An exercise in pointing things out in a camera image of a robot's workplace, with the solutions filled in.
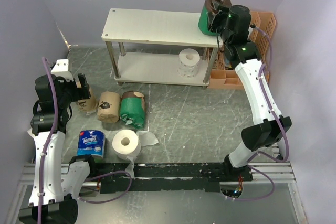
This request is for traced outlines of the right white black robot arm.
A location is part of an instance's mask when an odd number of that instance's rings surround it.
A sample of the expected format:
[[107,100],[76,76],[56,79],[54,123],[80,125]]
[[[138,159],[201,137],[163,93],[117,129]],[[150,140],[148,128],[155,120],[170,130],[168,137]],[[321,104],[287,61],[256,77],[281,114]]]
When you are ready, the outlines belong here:
[[253,126],[242,130],[242,142],[225,158],[223,176],[230,181],[247,169],[248,163],[263,150],[284,140],[292,126],[290,117],[284,117],[272,98],[257,45],[249,37],[251,24],[249,8],[232,5],[230,0],[210,0],[207,29],[223,43],[224,56],[240,78],[253,115]]

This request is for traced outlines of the white roll pink dots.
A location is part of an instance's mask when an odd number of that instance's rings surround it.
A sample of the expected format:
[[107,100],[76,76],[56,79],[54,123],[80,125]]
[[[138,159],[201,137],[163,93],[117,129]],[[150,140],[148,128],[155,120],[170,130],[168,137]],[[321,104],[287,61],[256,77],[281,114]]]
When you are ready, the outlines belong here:
[[184,49],[179,53],[178,73],[185,78],[193,78],[199,69],[200,55],[194,49]]

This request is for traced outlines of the plain white toilet roll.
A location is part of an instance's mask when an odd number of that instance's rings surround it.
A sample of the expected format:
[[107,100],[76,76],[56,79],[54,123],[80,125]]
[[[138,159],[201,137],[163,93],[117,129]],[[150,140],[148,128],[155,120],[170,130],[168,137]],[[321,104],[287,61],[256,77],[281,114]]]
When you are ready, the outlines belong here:
[[152,132],[121,130],[114,136],[112,148],[120,159],[130,162],[125,171],[135,179],[134,161],[139,156],[141,148],[158,143],[158,138]]

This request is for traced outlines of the green brown roll orange label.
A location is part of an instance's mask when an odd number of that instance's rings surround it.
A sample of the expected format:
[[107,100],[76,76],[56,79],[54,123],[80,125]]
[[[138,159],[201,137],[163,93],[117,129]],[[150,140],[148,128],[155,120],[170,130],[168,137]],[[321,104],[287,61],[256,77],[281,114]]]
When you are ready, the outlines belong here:
[[[231,0],[228,0],[228,5],[232,5]],[[204,35],[216,36],[215,32],[207,30],[207,14],[215,14],[215,10],[213,10],[213,0],[205,0],[198,21],[198,28]]]

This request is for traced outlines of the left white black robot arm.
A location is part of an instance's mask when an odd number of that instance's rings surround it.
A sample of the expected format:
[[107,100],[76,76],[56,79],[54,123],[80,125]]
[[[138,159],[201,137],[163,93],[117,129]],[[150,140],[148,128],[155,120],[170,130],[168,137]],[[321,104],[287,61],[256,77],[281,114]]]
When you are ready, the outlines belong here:
[[72,117],[70,105],[91,97],[85,75],[78,74],[78,79],[80,86],[54,74],[35,81],[38,101],[31,120],[35,174],[28,207],[19,210],[22,223],[75,223],[82,184],[97,178],[98,168],[90,154],[74,156],[65,177],[61,177],[61,153]]

